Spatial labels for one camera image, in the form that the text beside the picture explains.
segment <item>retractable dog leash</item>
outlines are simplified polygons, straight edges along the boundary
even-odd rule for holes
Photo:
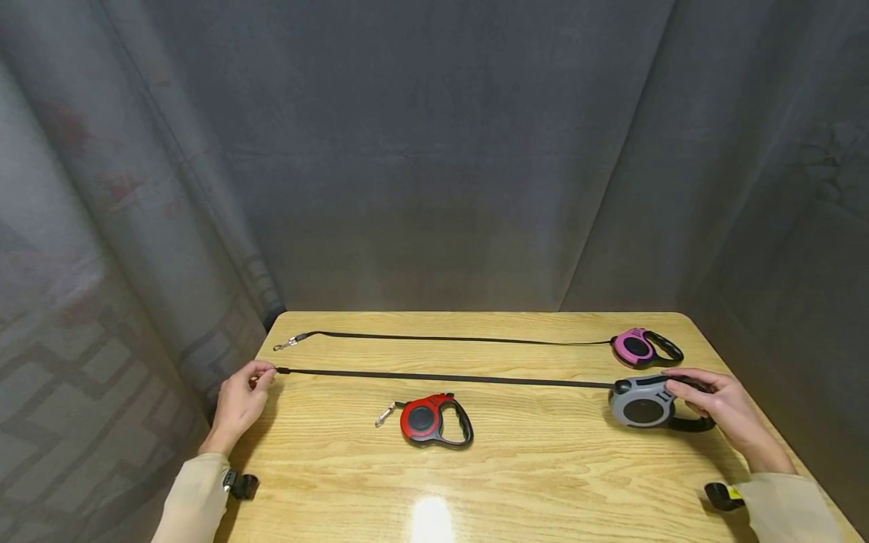
[[[522,345],[549,345],[559,347],[590,347],[610,345],[619,361],[633,369],[644,369],[651,366],[675,366],[682,362],[685,356],[676,345],[660,334],[644,328],[631,328],[605,341],[538,341],[493,337],[462,337],[442,335],[394,335],[394,334],[357,334],[350,332],[329,332],[315,330],[295,335],[286,342],[275,345],[274,350],[298,345],[315,335],[323,335],[338,339],[365,340],[399,340],[399,341],[478,341],[487,343],[507,343]],[[658,354],[655,346],[664,351],[669,358]],[[650,377],[633,377],[620,379],[615,383],[593,381],[564,381],[550,379],[518,379],[513,377],[484,377],[477,375],[455,374],[405,374],[372,371],[350,371],[332,369],[298,369],[278,368],[280,374],[326,375],[332,377],[362,377],[368,379],[410,379],[418,381],[452,381],[479,382],[501,385],[525,385],[543,387],[580,387],[601,388],[609,391],[609,406],[615,419],[629,427],[650,428],[670,427],[682,432],[704,432],[714,427],[712,419],[681,419],[675,416],[674,397],[667,392],[665,383],[671,379],[666,375]],[[681,377],[672,377],[700,390],[702,385]],[[459,418],[464,439],[462,441],[447,440],[442,435],[443,409],[452,407]],[[413,445],[438,444],[451,448],[464,448],[474,441],[474,429],[464,408],[456,401],[452,393],[434,394],[427,398],[410,402],[393,401],[387,410],[377,418],[376,427],[380,427],[386,418],[397,408],[401,408],[401,433]]]
[[[676,344],[668,340],[660,334],[656,334],[652,330],[645,328],[631,328],[619,335],[616,335],[605,341],[581,341],[581,342],[558,342],[558,341],[537,341],[537,340],[515,340],[494,337],[460,337],[460,336],[444,336],[444,335],[387,335],[387,334],[355,334],[350,332],[326,332],[323,330],[315,330],[313,332],[305,332],[304,334],[294,335],[286,342],[280,345],[275,345],[273,350],[280,351],[285,348],[298,345],[300,341],[304,341],[314,335],[325,335],[332,338],[350,338],[350,339],[365,339],[365,340],[401,340],[401,341],[479,341],[486,343],[510,343],[519,345],[554,345],[559,347],[591,347],[594,345],[610,345],[613,348],[613,354],[621,363],[632,369],[646,369],[652,366],[672,367],[678,366],[685,355],[681,349],[676,347]],[[658,354],[657,345],[662,351],[667,353],[669,358],[664,358]]]
[[[614,418],[628,427],[669,427],[679,432],[705,432],[715,427],[711,418],[682,419],[676,416],[675,397],[666,389],[667,381],[675,379],[709,392],[697,381],[664,374],[619,379],[615,383],[595,381],[562,381],[552,379],[518,379],[513,377],[483,377],[453,374],[403,374],[390,372],[349,371],[333,369],[278,368],[279,374],[327,375],[332,377],[362,377],[367,379],[410,379],[417,381],[475,382],[496,385],[526,385],[541,387],[601,388],[609,391],[608,401]],[[451,448],[469,447],[474,441],[474,430],[464,408],[452,393],[434,394],[410,402],[394,401],[375,421],[382,426],[386,418],[398,407],[401,411],[401,433],[413,445],[438,444]],[[454,407],[464,440],[454,442],[442,437],[443,409]]]

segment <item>gray retractable leash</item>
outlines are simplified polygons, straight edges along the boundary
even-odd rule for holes
[[[500,385],[536,385],[541,387],[605,388],[609,390],[609,406],[615,419],[634,428],[669,427],[679,432],[705,432],[715,427],[709,418],[681,419],[676,417],[675,397],[664,385],[670,379],[685,382],[702,392],[708,392],[696,381],[684,377],[657,374],[646,377],[619,379],[613,384],[593,381],[561,381],[551,379],[516,379],[452,374],[399,374],[390,372],[349,371],[333,369],[278,368],[279,374],[327,375],[331,377],[362,377],[368,379],[413,379],[418,381],[458,381]]]
[[[619,379],[609,391],[609,406],[613,416],[634,428],[654,428],[666,426],[680,432],[705,432],[715,427],[715,421],[708,417],[681,419],[676,416],[675,396],[665,385],[675,379],[690,385],[701,392],[709,392],[697,381],[669,375],[649,375]]]

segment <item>person's right hand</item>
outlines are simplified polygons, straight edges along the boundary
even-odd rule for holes
[[[674,396],[718,423],[733,448],[746,457],[752,473],[797,473],[787,452],[766,429],[748,393],[734,377],[695,368],[670,368],[662,373],[689,377],[709,388],[711,393],[707,394],[683,382],[667,381],[667,390]]]

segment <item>person's left hand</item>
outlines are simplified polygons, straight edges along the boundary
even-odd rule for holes
[[[199,454],[229,456],[242,434],[260,418],[275,374],[274,364],[250,361],[223,382],[217,397],[215,421],[209,436],[199,447]]]

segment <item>hand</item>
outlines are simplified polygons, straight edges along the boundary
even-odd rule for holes
[[[707,394],[679,381],[667,381],[667,390],[674,396],[718,423],[733,448],[746,457],[752,473],[797,473],[787,452],[766,429],[748,393],[734,377],[694,368],[671,368],[662,373],[690,377],[712,391]]]
[[[199,454],[229,456],[242,434],[260,418],[275,374],[277,370],[273,364],[250,361],[223,382],[217,397],[215,421],[209,436],[199,447]]]

